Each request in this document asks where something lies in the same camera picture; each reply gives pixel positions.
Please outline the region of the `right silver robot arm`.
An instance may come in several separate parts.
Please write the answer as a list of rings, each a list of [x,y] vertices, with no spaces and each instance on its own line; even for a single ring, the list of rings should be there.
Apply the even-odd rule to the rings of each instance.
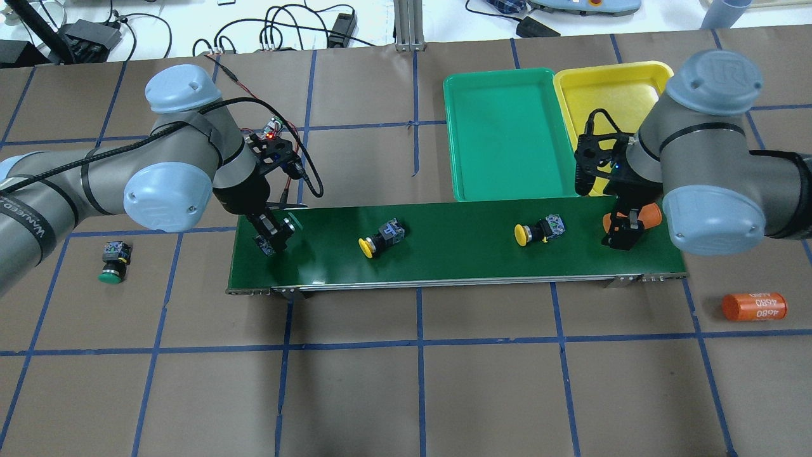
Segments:
[[[810,156],[749,150],[743,122],[763,87],[759,67],[731,50],[685,61],[635,133],[578,136],[574,188],[597,178],[615,195],[604,246],[628,251],[647,229],[644,206],[662,201],[672,243],[690,254],[734,255],[764,237],[810,238]]]

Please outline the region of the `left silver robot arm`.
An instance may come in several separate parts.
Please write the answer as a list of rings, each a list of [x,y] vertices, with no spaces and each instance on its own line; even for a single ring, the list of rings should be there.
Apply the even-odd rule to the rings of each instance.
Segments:
[[[194,228],[212,197],[244,216],[272,255],[295,232],[273,214],[266,175],[307,179],[298,138],[247,139],[211,76],[197,65],[169,67],[146,84],[159,118],[150,135],[118,148],[41,150],[2,162],[1,284],[8,292],[84,220],[128,215],[146,229]]]

